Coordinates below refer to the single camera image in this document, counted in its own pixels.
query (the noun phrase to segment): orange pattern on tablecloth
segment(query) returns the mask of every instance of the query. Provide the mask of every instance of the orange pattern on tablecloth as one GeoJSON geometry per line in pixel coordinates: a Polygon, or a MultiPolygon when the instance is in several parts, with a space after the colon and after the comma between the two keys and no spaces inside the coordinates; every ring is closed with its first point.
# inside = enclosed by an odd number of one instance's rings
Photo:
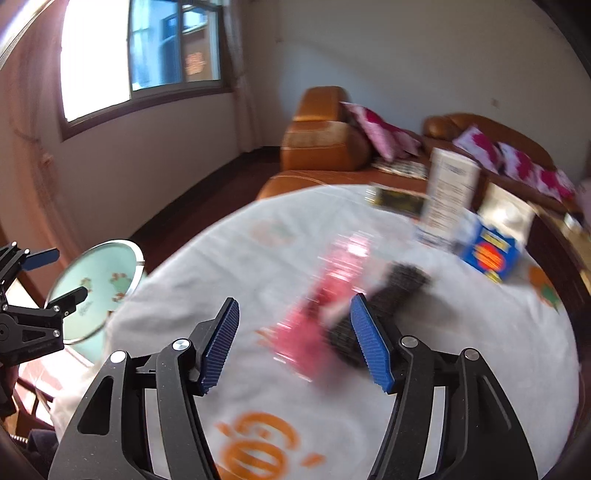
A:
{"type": "MultiPolygon", "coordinates": [[[[280,480],[290,471],[290,456],[300,447],[300,436],[285,420],[266,412],[241,415],[232,427],[216,428],[229,438],[222,448],[221,463],[216,464],[222,480],[280,480]]],[[[326,461],[324,455],[309,453],[299,462],[315,468],[326,461]]]]}

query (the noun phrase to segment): fabric cushion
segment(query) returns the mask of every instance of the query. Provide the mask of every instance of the fabric cushion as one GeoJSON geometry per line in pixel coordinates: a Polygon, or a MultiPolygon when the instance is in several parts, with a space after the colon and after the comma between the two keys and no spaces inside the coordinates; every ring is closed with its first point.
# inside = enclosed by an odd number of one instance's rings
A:
{"type": "Polygon", "coordinates": [[[523,182],[559,202],[573,198],[574,185],[562,170],[546,170],[536,165],[529,155],[506,143],[499,142],[499,147],[508,177],[523,182]]]}
{"type": "Polygon", "coordinates": [[[467,151],[487,170],[498,173],[498,169],[502,165],[501,153],[476,125],[466,129],[462,135],[453,141],[453,144],[467,151]]]}
{"type": "Polygon", "coordinates": [[[388,162],[396,158],[419,156],[421,142],[401,128],[386,123],[377,113],[355,103],[342,102],[368,136],[375,149],[388,162]]]}

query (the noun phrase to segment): pink object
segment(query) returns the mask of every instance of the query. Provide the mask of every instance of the pink object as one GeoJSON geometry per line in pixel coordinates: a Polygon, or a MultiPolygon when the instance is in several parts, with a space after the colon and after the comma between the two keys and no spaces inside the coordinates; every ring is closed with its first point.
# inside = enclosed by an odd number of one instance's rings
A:
{"type": "Polygon", "coordinates": [[[318,304],[309,301],[297,306],[277,324],[271,342],[279,360],[312,380],[329,354],[325,337],[326,330],[318,318],[318,304]]]}
{"type": "Polygon", "coordinates": [[[466,129],[453,141],[453,144],[467,151],[487,170],[498,173],[498,169],[502,165],[501,153],[476,125],[466,129]]]}
{"type": "Polygon", "coordinates": [[[320,308],[350,300],[357,292],[356,285],[368,255],[369,238],[364,235],[355,234],[337,240],[312,294],[293,308],[273,330],[270,340],[277,358],[308,380],[317,376],[330,355],[320,308]]]}
{"type": "Polygon", "coordinates": [[[401,128],[386,123],[377,113],[355,103],[342,102],[355,117],[378,153],[387,162],[396,158],[418,157],[421,143],[401,128]]]}
{"type": "Polygon", "coordinates": [[[574,185],[562,170],[546,170],[536,165],[525,153],[510,145],[499,143],[505,158],[505,174],[559,202],[574,197],[574,185]]]}

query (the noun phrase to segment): pink and white pillow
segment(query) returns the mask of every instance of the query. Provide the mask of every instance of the pink and white pillow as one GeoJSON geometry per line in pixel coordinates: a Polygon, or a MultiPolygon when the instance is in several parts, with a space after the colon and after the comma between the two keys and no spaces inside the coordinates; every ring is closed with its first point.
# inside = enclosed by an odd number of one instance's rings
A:
{"type": "Polygon", "coordinates": [[[456,147],[467,151],[487,170],[498,173],[503,159],[492,141],[476,125],[466,129],[452,142],[456,147]]]}
{"type": "Polygon", "coordinates": [[[369,141],[385,161],[392,162],[396,158],[407,158],[409,155],[418,157],[421,142],[411,137],[404,130],[386,123],[369,108],[356,103],[341,103],[357,120],[359,126],[368,136],[369,141]]]}
{"type": "Polygon", "coordinates": [[[506,143],[499,142],[499,147],[505,159],[505,174],[508,177],[559,202],[573,198],[574,185],[562,170],[546,170],[536,165],[528,155],[506,143]]]}

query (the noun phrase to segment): round table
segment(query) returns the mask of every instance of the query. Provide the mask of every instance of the round table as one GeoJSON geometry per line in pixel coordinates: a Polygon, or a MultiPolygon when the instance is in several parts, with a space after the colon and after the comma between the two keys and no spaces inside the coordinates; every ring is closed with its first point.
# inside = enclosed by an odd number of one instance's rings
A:
{"type": "MultiPolygon", "coordinates": [[[[416,242],[414,224],[369,206],[365,190],[300,190],[252,203],[212,225],[113,314],[104,358],[118,349],[131,356],[157,352],[214,318],[225,298],[234,297],[241,310],[238,333],[218,386],[197,399],[219,468],[231,470],[247,451],[261,459],[259,469],[247,467],[242,477],[231,478],[365,479],[393,396],[366,372],[344,365],[332,382],[307,383],[273,360],[261,335],[310,290],[322,267],[319,257],[337,236],[362,231],[373,238],[363,286],[376,289],[392,261],[431,275],[431,285],[400,313],[399,329],[433,350],[481,351],[517,413],[542,477],[566,442],[578,402],[579,366],[566,312],[540,299],[528,278],[535,264],[527,254],[505,284],[495,284],[457,256],[416,242]]],[[[58,434],[82,394],[81,387],[58,400],[58,434]]],[[[164,474],[155,393],[147,397],[147,412],[152,462],[164,474]]],[[[442,412],[443,395],[436,392],[421,475],[433,472],[442,412]]]]}

